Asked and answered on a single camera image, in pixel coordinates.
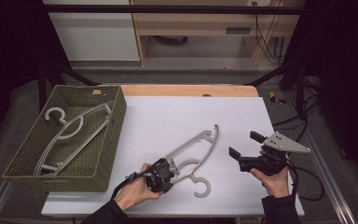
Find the wicker basket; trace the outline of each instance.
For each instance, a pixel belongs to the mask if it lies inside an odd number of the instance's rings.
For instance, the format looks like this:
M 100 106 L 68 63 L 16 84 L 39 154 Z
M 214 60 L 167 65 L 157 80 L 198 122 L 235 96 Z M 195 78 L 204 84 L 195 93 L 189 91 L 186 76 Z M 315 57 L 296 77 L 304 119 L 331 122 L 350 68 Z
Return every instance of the wicker basket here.
M 33 175 L 41 154 L 62 129 L 58 122 L 59 113 L 52 112 L 50 120 L 45 120 L 47 110 L 60 107 L 65 112 L 64 119 L 68 121 L 108 101 L 113 101 L 113 106 L 105 128 L 59 174 Z M 107 191 L 126 108 L 119 86 L 56 86 L 2 177 L 33 191 Z M 101 110 L 85 116 L 81 130 L 71 138 L 58 140 L 44 164 L 57 166 L 57 162 L 68 158 L 103 123 L 106 115 L 106 111 Z M 78 121 L 71 124 L 63 135 L 72 133 L 77 127 Z

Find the black sleeve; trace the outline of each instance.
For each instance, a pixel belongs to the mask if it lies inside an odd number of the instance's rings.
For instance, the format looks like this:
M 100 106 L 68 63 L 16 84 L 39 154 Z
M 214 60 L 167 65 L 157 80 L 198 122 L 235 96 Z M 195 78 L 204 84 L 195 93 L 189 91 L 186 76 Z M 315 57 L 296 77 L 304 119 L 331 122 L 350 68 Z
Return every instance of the black sleeve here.
M 124 224 L 128 223 L 127 215 L 115 201 L 111 200 L 91 214 L 82 224 Z
M 298 224 L 297 210 L 292 196 L 274 198 L 268 196 L 261 200 L 266 215 L 266 224 Z

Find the human hand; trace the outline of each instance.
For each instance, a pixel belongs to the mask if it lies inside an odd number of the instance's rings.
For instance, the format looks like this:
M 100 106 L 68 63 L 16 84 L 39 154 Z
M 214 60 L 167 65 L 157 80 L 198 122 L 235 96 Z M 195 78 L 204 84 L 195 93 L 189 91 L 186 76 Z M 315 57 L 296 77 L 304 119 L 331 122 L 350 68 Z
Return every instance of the human hand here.
M 271 176 L 264 175 L 263 172 L 255 168 L 251 169 L 250 173 L 263 183 L 269 196 L 275 198 L 289 196 L 289 170 L 286 166 L 278 174 Z
M 144 163 L 141 172 L 147 169 L 150 164 Z M 149 199 L 158 199 L 163 192 L 152 192 L 146 185 L 144 176 L 136 178 L 132 183 L 123 187 L 118 196 L 114 199 L 122 211 L 127 210 L 139 203 Z

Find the wire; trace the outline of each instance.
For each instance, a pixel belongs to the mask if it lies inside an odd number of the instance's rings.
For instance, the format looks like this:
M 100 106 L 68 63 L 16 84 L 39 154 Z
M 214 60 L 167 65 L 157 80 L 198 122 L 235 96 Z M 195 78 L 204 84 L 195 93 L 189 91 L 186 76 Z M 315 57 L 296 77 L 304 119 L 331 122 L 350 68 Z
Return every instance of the wire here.
M 316 197 L 316 198 L 307 198 L 307 197 L 304 197 L 302 195 L 298 195 L 298 198 L 301 198 L 301 199 L 304 199 L 304 200 L 307 200 L 307 201 L 312 201 L 312 202 L 316 202 L 316 201 L 321 200 L 322 197 L 325 194 L 324 184 L 322 183 L 322 180 L 316 174 L 314 174 L 313 172 L 311 172 L 309 170 L 306 170 L 306 169 L 301 168 L 301 167 L 296 167 L 296 168 L 297 168 L 297 170 L 306 172 L 306 173 L 312 175 L 313 177 L 315 177 L 315 179 L 319 182 L 319 185 L 321 186 L 321 194 L 318 197 Z
M 298 189 L 298 173 L 296 171 L 296 167 L 291 161 L 286 159 L 285 165 L 289 168 L 290 171 L 295 175 L 293 179 L 293 188 L 292 188 L 292 197 L 294 198 L 294 202 L 296 201 L 297 189 Z
M 165 159 L 161 158 L 159 159 L 158 161 L 156 161 L 155 163 L 153 163 L 151 166 L 147 167 L 147 169 L 145 169 L 144 171 L 142 171 L 141 173 L 137 174 L 136 172 L 132 173 L 132 177 L 129 177 L 129 178 L 126 178 L 123 182 L 121 182 L 116 188 L 115 190 L 113 191 L 112 193 L 112 197 L 111 199 L 114 199 L 118 192 L 124 187 L 126 186 L 127 184 L 130 183 L 130 181 L 133 181 L 135 180 L 136 178 L 138 177 L 141 177 L 141 176 L 144 176 L 146 173 L 149 173 L 149 171 L 151 169 L 153 169 L 157 164 L 163 162 Z
M 257 2 L 252 2 L 252 6 L 257 7 Z M 260 33 L 260 37 L 261 37 L 261 39 L 262 39 L 263 42 L 264 42 L 265 48 L 263 48 L 263 46 L 260 44 L 260 41 L 258 41 L 257 33 Z M 278 61 L 276 60 L 276 58 L 274 58 L 274 57 L 272 56 L 271 52 L 269 51 L 269 45 L 267 44 L 267 41 L 265 40 L 263 34 L 261 33 L 261 31 L 260 31 L 260 29 L 259 29 L 259 27 L 258 27 L 257 14 L 255 14 L 255 40 L 257 41 L 258 46 L 260 46 L 260 48 L 263 50 L 263 52 L 264 52 L 264 54 L 266 55 L 268 61 L 269 61 L 270 63 L 273 63 L 273 64 L 279 64 Z
M 307 108 L 308 101 L 309 101 L 311 98 L 316 97 L 316 96 L 318 96 L 318 94 L 312 94 L 311 96 L 309 96 L 309 97 L 305 100 L 305 103 L 303 104 L 303 106 L 304 106 L 303 111 L 305 111 L 305 113 L 304 113 L 304 115 L 305 115 L 304 120 L 305 120 L 305 121 L 304 121 L 303 123 L 298 124 L 298 125 L 296 125 L 296 126 L 294 126 L 294 127 L 291 127 L 291 128 L 286 128 L 286 129 L 280 128 L 280 129 L 276 129 L 276 130 L 288 130 L 288 129 L 293 129 L 293 128 L 295 128 L 295 127 L 304 125 L 304 127 L 303 127 L 302 130 L 301 130 L 300 135 L 299 135 L 298 138 L 296 139 L 296 142 L 298 142 L 298 141 L 301 139 L 302 135 L 304 134 L 304 132 L 305 132 L 307 126 L 308 126 L 308 115 L 310 115 L 311 113 L 314 112 L 314 111 L 311 111 L 311 112 L 309 112 L 309 111 L 310 111 L 312 108 L 314 108 L 315 106 L 317 106 L 317 105 L 319 104 L 319 102 L 316 102 L 316 103 L 310 105 L 310 106 Z M 291 121 L 296 120 L 296 119 L 298 119 L 298 118 L 299 118 L 299 115 L 297 114 L 297 115 L 291 117 L 290 119 L 286 119 L 286 120 L 283 120 L 283 121 L 280 121 L 280 122 L 277 122 L 277 123 L 273 123 L 272 126 L 275 127 L 275 126 L 278 126 L 278 125 L 282 125 L 282 124 L 284 124 L 284 123 L 291 122 Z
M 295 126 L 292 126 L 292 127 L 289 127 L 289 128 L 279 128 L 279 129 L 275 129 L 275 131 L 282 131 L 282 130 L 291 130 L 291 129 L 294 129 L 294 128 L 296 128 L 296 127 L 298 127 L 298 126 L 301 126 L 301 125 L 303 125 L 305 122 L 303 122 L 303 123 L 300 123 L 300 124 L 297 124 L 297 125 L 295 125 Z
M 279 37 L 275 37 L 275 41 L 274 41 L 274 57 L 278 61 L 278 64 L 282 65 L 283 57 L 284 57 L 284 55 L 282 54 L 284 37 L 281 38 L 280 52 L 277 53 L 277 47 L 278 47 L 278 40 L 279 39 L 280 39 Z

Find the white tabletop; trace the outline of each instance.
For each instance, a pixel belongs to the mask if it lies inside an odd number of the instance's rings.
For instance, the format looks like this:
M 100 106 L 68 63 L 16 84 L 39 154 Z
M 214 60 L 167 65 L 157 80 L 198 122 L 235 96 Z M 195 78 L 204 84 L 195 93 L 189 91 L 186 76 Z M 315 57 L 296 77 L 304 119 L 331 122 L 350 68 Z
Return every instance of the white tabletop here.
M 117 147 L 107 192 L 51 192 L 42 214 L 54 217 L 86 217 L 109 201 L 126 175 L 139 172 L 144 162 L 153 163 L 204 130 L 220 129 L 216 146 L 195 172 L 211 183 L 211 193 L 197 198 L 205 186 L 187 178 L 162 195 L 126 211 L 129 217 L 244 217 L 263 215 L 261 198 L 266 190 L 249 173 L 240 172 L 228 156 L 234 147 L 242 156 L 256 157 L 260 144 L 250 131 L 273 134 L 267 109 L 260 97 L 166 97 L 128 96 L 127 112 Z M 209 143 L 199 141 L 175 159 L 200 159 Z M 304 215 L 296 199 L 299 215 Z

